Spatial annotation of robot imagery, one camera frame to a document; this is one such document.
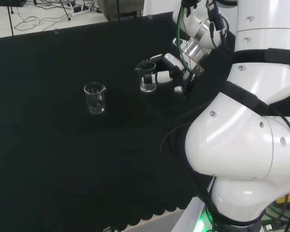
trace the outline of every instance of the power strip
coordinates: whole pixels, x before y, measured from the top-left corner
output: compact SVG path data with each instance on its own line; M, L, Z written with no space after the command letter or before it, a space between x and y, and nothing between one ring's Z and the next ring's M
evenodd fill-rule
M80 11L80 12L77 12L77 13L71 13L71 17L75 17L75 16L79 16L79 15L83 15L83 14L86 14L86 13L88 13L88 11L90 11L90 9L88 9L88 10L85 10L85 11Z

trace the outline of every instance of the equipment in background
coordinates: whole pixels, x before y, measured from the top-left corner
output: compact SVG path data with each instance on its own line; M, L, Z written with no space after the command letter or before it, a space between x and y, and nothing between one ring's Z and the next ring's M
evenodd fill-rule
M144 0L98 0L98 6L109 21L116 21L124 15L140 17Z
M71 0L67 3L68 6L74 7L75 6L75 0Z
M26 0L0 0L0 6L22 7Z
M284 207L284 204L285 204L285 202L286 202L287 199L288 199L288 201L287 201L287 208L290 208L290 193L288 194L288 198L286 196L283 196L281 198L278 198L276 200L275 206L276 207L279 207L279 208L283 208Z

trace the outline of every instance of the green cable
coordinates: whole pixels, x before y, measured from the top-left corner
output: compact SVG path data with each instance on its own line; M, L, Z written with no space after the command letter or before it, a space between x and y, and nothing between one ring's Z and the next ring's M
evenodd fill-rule
M181 56L181 60L182 60L182 63L183 63L183 65L184 65L185 69L186 69L189 73L192 73L192 71L191 71L190 68L188 67L187 62L185 61L185 58L184 58L184 55L183 55L183 51L182 51L182 48L181 48L181 44L180 44L180 36L179 36L179 33L180 33L180 24L181 24L181 21L183 20L183 13L184 13L184 8L181 7L181 8L180 8L179 22L178 22L178 26L177 26L177 46L178 46L179 53L180 53L180 56Z

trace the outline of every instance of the black fabric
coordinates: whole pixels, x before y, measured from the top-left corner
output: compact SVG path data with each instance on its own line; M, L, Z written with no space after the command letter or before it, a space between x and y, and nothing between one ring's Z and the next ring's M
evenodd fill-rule
M269 48L237 51L234 53L233 63L276 63L290 65L290 50Z
M186 208L194 178L209 183L186 172L184 131L178 157L160 143L174 118L218 94L232 64L212 51L191 101L141 93L135 66L179 57L175 35L169 13L0 39L0 231L124 229ZM83 93L92 81L107 88L97 116ZM288 102L276 107L290 116Z
M269 106L258 99L256 95L233 84L232 82L226 81L224 87L221 89L221 92L246 106L258 115L267 115L269 111Z

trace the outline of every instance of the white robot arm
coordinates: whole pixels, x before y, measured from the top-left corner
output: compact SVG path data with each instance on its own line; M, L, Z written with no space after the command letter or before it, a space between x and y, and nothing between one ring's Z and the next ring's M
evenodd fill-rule
M182 39L179 40L183 59L187 63L190 71L185 68L181 60L177 59L170 53L154 56L149 60L154 63L163 61L168 66L169 70L153 72L151 80L144 80L144 78L141 78L140 84L142 91L150 92L151 90L155 90L155 88L152 88L153 84L164 84L171 81L175 82L171 73L171 70L174 67L177 67L177 69L182 72L182 82L187 81L190 75L192 75L192 80L194 80L194 78L200 77L204 73L204 69L200 66L200 62L210 54L212 49L215 49L215 46L221 44L220 32L213 31L213 40L211 40L211 32L209 29L210 21L208 19L208 10L205 6L205 2L199 2L196 9L191 9L191 15L189 17L186 17L188 10L186 8L184 9L185 17L183 17L183 21L180 23L180 28L191 38L189 41ZM178 5L173 13L173 20L175 22L177 21L179 11L180 5ZM175 46L178 46L177 40L177 38L173 40ZM187 85L183 85L183 83L176 82L174 91L177 93L183 93L185 92L186 86Z
M191 7L181 29L209 54L214 45L205 4ZM213 40L221 43L218 31ZM238 0L234 57L227 80L234 88L267 105L290 96L290 0ZM195 171L217 177L212 201L232 220L254 221L290 193L289 126L280 117L256 113L232 94L219 93L192 123L186 155Z

